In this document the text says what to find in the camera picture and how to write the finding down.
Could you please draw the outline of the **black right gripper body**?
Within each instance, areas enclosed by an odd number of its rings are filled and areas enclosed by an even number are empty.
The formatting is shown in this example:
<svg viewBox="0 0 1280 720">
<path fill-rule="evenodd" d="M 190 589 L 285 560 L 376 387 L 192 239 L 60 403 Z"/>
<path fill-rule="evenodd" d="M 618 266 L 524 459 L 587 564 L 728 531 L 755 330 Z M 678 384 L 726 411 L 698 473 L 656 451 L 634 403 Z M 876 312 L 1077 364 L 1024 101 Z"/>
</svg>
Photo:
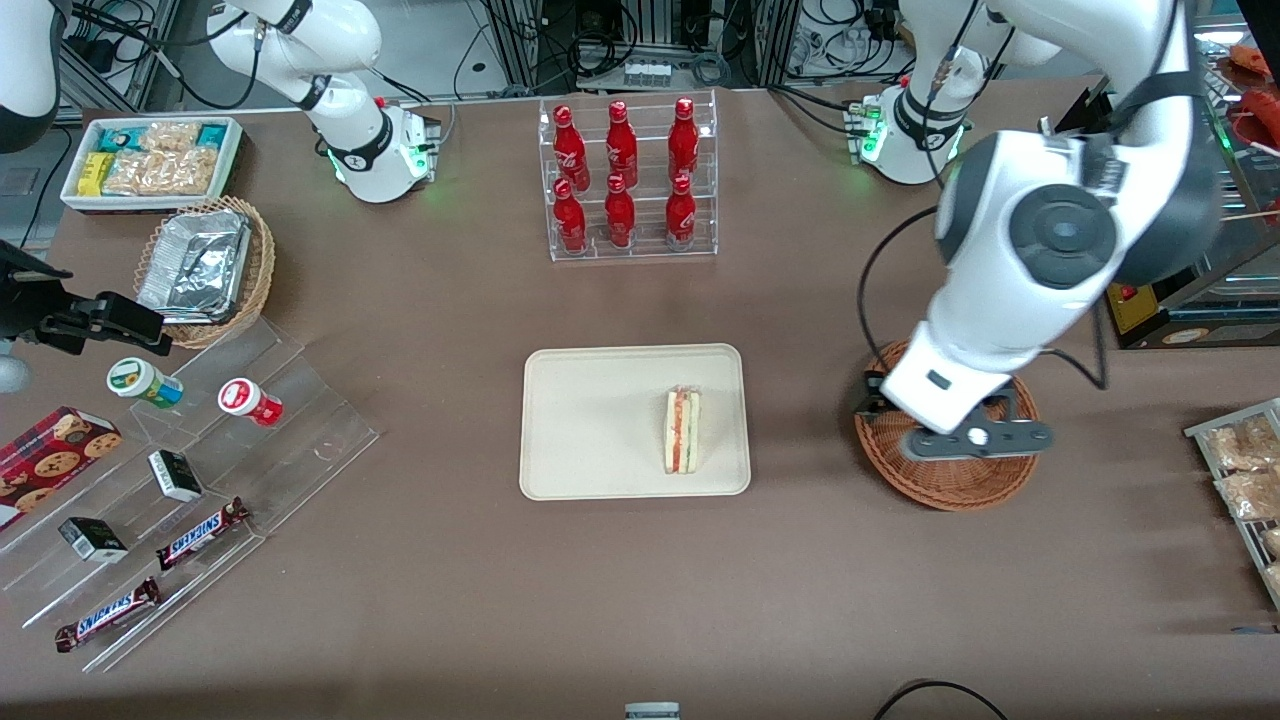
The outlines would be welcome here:
<svg viewBox="0 0 1280 720">
<path fill-rule="evenodd" d="M 65 311 L 70 295 L 63 281 L 72 272 L 49 265 L 35 255 L 1 241 L 1 338 L 18 340 L 50 316 Z"/>
</svg>

